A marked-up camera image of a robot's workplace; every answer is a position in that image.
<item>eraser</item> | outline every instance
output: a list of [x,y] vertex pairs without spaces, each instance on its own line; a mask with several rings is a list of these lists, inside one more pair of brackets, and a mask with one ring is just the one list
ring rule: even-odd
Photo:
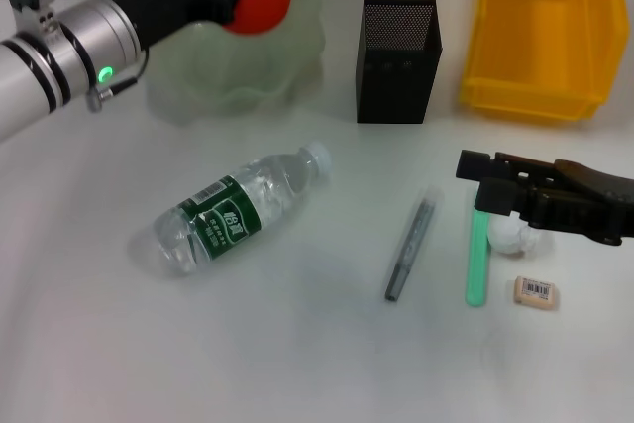
[[519,276],[515,279],[513,300],[518,304],[550,311],[556,305],[557,287],[552,282]]

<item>green plastic tube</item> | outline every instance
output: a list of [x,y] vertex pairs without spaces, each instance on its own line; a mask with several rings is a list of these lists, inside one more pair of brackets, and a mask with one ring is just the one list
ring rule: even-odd
[[474,209],[467,271],[467,304],[482,307],[488,279],[488,213]]

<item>white bottle cap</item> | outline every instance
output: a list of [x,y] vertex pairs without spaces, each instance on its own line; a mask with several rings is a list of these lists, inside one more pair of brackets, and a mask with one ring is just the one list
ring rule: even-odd
[[333,169],[333,161],[330,158],[330,153],[326,149],[326,146],[319,141],[313,141],[301,149],[308,151],[308,153],[315,158],[317,168],[319,169],[319,176],[329,178]]

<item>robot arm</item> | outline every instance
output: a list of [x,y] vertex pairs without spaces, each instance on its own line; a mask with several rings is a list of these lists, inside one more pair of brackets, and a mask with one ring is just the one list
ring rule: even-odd
[[0,42],[0,142],[139,61],[195,21],[228,24],[238,0],[9,0],[18,34]]

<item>white ball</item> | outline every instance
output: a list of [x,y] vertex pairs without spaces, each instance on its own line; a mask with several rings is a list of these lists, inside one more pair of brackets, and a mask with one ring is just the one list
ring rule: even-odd
[[499,253],[513,255],[529,252],[535,248],[541,231],[528,226],[519,219],[519,214],[510,217],[491,214],[488,222],[488,242]]

